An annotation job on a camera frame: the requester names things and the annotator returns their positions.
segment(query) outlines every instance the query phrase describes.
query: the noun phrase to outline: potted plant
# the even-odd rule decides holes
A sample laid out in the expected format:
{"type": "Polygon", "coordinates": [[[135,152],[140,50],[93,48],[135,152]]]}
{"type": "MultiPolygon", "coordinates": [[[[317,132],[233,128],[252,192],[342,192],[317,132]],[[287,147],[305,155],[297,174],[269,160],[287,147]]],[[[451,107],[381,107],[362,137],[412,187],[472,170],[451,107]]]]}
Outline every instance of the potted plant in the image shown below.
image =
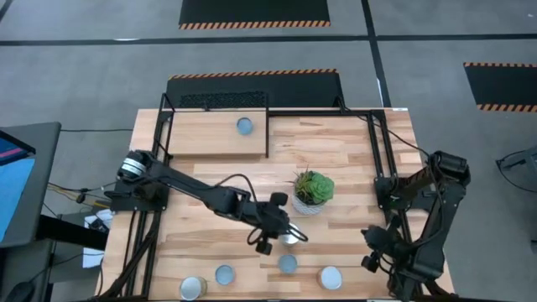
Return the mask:
{"type": "Polygon", "coordinates": [[[301,214],[319,214],[334,196],[334,182],[321,173],[306,170],[293,182],[293,207],[301,214]]]}

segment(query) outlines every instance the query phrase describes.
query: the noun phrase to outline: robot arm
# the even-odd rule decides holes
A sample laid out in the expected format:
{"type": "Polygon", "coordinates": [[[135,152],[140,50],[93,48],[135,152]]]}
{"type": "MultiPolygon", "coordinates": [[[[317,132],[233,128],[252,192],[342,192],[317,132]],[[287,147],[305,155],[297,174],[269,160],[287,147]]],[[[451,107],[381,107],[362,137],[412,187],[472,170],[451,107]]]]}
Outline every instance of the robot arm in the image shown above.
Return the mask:
{"type": "Polygon", "coordinates": [[[300,234],[299,240],[307,242],[308,238],[298,230],[290,232],[289,216],[280,206],[287,203],[287,195],[273,193],[270,201],[257,201],[250,192],[222,185],[208,185],[165,166],[150,152],[131,151],[123,160],[117,172],[120,181],[135,185],[132,194],[138,198],[152,200],[158,194],[158,186],[166,185],[171,189],[190,195],[205,204],[216,215],[244,222],[261,230],[258,239],[250,241],[256,244],[256,251],[269,255],[272,245],[269,238],[277,239],[279,235],[300,234]]]}
{"type": "Polygon", "coordinates": [[[386,229],[370,226],[362,230],[366,243],[373,250],[363,259],[363,267],[375,273],[383,255],[390,256],[393,263],[388,271],[388,287],[403,301],[413,299],[414,289],[420,284],[425,284],[432,294],[446,294],[435,280],[443,274],[444,242],[470,182],[465,159],[437,151],[427,163],[410,177],[384,179],[375,184],[379,205],[390,213],[406,211],[417,199],[428,198],[429,217],[420,238],[406,242],[398,232],[402,221],[395,214],[386,229]],[[435,184],[436,193],[425,196],[424,189],[431,184],[435,184]]]}

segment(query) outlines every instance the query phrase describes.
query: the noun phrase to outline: hazard tape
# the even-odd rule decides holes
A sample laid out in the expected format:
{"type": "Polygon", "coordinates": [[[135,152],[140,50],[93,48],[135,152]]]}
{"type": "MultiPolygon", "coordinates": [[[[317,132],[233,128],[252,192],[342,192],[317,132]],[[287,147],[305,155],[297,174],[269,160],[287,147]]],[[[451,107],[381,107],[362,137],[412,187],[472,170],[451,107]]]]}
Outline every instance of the hazard tape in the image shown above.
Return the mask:
{"type": "Polygon", "coordinates": [[[310,69],[310,70],[272,70],[272,71],[242,71],[242,72],[219,72],[211,74],[172,75],[168,80],[176,79],[199,79],[230,76],[272,76],[272,75],[303,75],[315,73],[338,73],[336,69],[310,69]]]}
{"type": "Polygon", "coordinates": [[[481,104],[477,109],[496,112],[537,112],[537,105],[481,104]]]}
{"type": "Polygon", "coordinates": [[[211,22],[183,23],[179,29],[268,29],[290,27],[329,27],[330,21],[263,21],[263,22],[211,22]]]}
{"type": "Polygon", "coordinates": [[[525,63],[471,63],[465,62],[464,67],[468,66],[487,66],[487,67],[537,67],[537,64],[525,63]]]}

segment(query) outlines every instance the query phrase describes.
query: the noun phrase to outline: wooden tabletop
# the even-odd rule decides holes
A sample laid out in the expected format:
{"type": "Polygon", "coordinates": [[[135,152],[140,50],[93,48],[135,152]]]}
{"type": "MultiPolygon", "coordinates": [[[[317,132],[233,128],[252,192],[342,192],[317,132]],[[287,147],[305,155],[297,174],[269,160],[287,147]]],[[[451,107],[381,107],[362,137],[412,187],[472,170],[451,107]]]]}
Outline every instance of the wooden tabletop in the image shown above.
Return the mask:
{"type": "MultiPolygon", "coordinates": [[[[153,133],[154,124],[145,121],[154,121],[156,114],[154,109],[138,112],[132,148],[146,145],[150,148],[152,138],[148,138],[148,133],[153,133]]],[[[416,144],[408,111],[386,109],[386,116],[390,130],[416,144]]],[[[370,273],[360,267],[362,257],[371,252],[360,230],[370,224],[384,226],[383,213],[377,207],[373,191],[375,167],[367,124],[356,117],[271,117],[269,134],[267,159],[260,155],[175,156],[170,166],[208,184],[215,184],[230,174],[243,173],[252,181],[260,200],[268,200],[277,191],[291,196],[288,181],[294,179],[295,172],[306,168],[331,177],[336,184],[334,198],[321,214],[301,215],[291,205],[290,198],[284,207],[291,221],[310,241],[300,242],[290,250],[272,241],[270,256],[258,254],[246,244],[250,226],[215,216],[201,202],[173,192],[162,215],[150,299],[180,299],[180,282],[188,276],[207,280],[208,290],[203,299],[388,297],[388,276],[380,270],[370,273]],[[294,254],[299,264],[291,275],[281,273],[277,265],[278,258],[288,253],[294,254]],[[215,281],[215,270],[223,264],[231,265],[236,272],[235,281],[229,286],[215,281]],[[316,273],[330,265],[338,267],[343,274],[343,286],[339,290],[322,289],[315,280],[316,273]]],[[[383,151],[380,131],[377,134],[383,151]]],[[[397,138],[391,137],[391,142],[400,175],[412,174],[422,167],[417,151],[397,138]]],[[[382,158],[384,171],[388,172],[384,153],[382,158]]],[[[241,179],[231,180],[227,185],[247,189],[241,179]]],[[[423,211],[409,211],[408,216],[415,240],[427,215],[423,211]]],[[[104,289],[122,271],[130,218],[130,212],[118,213],[113,218],[102,265],[104,289]]],[[[143,259],[135,293],[141,290],[144,264],[143,259]]],[[[447,264],[438,283],[453,291],[447,264]]]]}

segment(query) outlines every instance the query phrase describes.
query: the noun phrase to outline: cup lid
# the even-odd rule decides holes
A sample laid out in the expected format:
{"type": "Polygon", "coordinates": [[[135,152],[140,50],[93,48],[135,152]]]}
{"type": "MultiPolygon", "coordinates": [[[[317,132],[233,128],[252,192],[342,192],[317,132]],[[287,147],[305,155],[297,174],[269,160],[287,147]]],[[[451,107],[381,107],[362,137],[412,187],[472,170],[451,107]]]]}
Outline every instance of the cup lid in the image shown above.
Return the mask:
{"type": "Polygon", "coordinates": [[[322,269],[321,282],[325,289],[339,289],[343,284],[343,276],[339,269],[326,267],[322,269]]]}
{"type": "Polygon", "coordinates": [[[235,279],[235,272],[229,265],[221,265],[216,269],[216,281],[221,285],[228,285],[235,279]]]}
{"type": "Polygon", "coordinates": [[[283,273],[294,273],[298,266],[298,261],[293,255],[284,255],[279,258],[278,266],[283,273]]]}
{"type": "Polygon", "coordinates": [[[192,301],[201,295],[201,282],[196,277],[187,277],[181,282],[181,298],[192,301]]]}

